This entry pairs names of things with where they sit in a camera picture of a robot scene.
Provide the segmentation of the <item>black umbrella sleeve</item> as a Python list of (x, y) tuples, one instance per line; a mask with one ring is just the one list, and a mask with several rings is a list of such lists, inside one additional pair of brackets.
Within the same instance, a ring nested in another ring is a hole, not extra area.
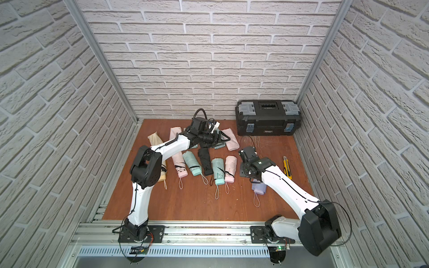
[(213, 147), (215, 150), (218, 150), (218, 149), (223, 148), (223, 147), (225, 147), (225, 146), (226, 146), (226, 143), (225, 143), (224, 141), (221, 141), (221, 142), (216, 143), (216, 144), (215, 144), (215, 145), (213, 145), (212, 147)]

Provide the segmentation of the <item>black umbrella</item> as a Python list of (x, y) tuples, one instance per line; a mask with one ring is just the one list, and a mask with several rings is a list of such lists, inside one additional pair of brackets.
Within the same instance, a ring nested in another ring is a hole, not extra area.
[(211, 178), (210, 180), (208, 179), (210, 175), (213, 175), (213, 168), (211, 164), (209, 149), (208, 148), (199, 149), (198, 157), (201, 161), (203, 182), (205, 185), (209, 184), (210, 186), (212, 186), (214, 179), (213, 178)]

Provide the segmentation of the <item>lilac sleeved umbrella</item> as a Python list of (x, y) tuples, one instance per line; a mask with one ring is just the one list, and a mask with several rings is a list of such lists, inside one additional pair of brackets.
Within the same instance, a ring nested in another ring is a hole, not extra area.
[(267, 191), (267, 185), (256, 179), (253, 179), (251, 181), (251, 188), (254, 192), (253, 203), (255, 207), (259, 208), (260, 207), (259, 196), (265, 194), (265, 192)]

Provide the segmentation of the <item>mint green umbrella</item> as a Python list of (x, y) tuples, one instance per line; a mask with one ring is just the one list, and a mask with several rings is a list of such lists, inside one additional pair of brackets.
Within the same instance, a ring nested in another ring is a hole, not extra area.
[(194, 154), (191, 151), (186, 151), (185, 153), (183, 153), (183, 158), (192, 175), (201, 176), (203, 183), (205, 185), (208, 185), (208, 179), (204, 176), (203, 169)]
[(220, 191), (219, 186), (225, 183), (225, 164), (222, 158), (215, 158), (212, 160), (213, 167), (213, 179), (216, 185), (216, 191), (214, 194), (215, 200), (219, 199)]

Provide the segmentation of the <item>light pink sleeved umbrella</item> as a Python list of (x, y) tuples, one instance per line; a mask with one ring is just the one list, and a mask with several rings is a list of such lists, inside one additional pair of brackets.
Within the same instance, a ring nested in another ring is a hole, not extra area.
[(178, 134), (182, 132), (181, 127), (172, 127), (169, 133), (169, 139), (174, 140)]

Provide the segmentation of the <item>beige umbrella sleeve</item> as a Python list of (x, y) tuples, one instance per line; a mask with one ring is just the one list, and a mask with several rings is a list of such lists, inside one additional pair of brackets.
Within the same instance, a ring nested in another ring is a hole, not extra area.
[(151, 146), (161, 145), (163, 140), (159, 137), (158, 133), (155, 132), (147, 137)]

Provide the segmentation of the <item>beige umbrella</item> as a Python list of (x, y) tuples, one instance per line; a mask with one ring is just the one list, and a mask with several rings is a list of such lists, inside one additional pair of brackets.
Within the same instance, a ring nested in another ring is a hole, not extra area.
[(160, 173), (160, 178), (159, 181), (163, 182), (164, 184), (164, 188), (167, 189), (167, 184), (166, 184), (166, 174), (167, 174), (167, 167), (166, 167), (166, 162), (163, 161), (162, 162), (162, 166), (161, 166), (161, 173)]

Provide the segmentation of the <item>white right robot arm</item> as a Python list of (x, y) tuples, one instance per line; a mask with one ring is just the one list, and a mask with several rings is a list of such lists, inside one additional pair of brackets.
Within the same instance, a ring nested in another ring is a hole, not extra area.
[(270, 241), (298, 240), (310, 254), (319, 256), (342, 236), (333, 202), (320, 201), (304, 191), (270, 159), (259, 158), (254, 147), (240, 150), (239, 155), (244, 173), (272, 188), (298, 216), (297, 220), (275, 216), (266, 221)]

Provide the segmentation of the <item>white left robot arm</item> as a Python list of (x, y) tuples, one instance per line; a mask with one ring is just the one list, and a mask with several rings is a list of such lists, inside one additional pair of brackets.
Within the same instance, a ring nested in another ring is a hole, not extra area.
[(125, 233), (137, 242), (146, 239), (149, 233), (147, 225), (151, 191), (159, 181), (163, 161), (198, 144), (212, 147), (230, 140), (230, 137), (223, 131), (199, 132), (198, 134), (182, 132), (177, 134), (174, 139), (160, 145), (140, 147), (130, 168), (134, 192), (130, 213), (122, 224)]

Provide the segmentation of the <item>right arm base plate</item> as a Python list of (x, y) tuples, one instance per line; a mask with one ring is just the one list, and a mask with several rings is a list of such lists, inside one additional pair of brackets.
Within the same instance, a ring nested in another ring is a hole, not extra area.
[(271, 227), (268, 226), (251, 226), (250, 227), (251, 243), (253, 244), (295, 244), (296, 241), (288, 237), (278, 237)]

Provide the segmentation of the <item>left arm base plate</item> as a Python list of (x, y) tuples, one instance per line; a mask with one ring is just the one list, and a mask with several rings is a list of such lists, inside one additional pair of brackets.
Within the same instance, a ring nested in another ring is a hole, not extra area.
[(162, 243), (165, 226), (148, 225), (139, 228), (126, 227), (125, 225), (118, 228), (119, 243)]

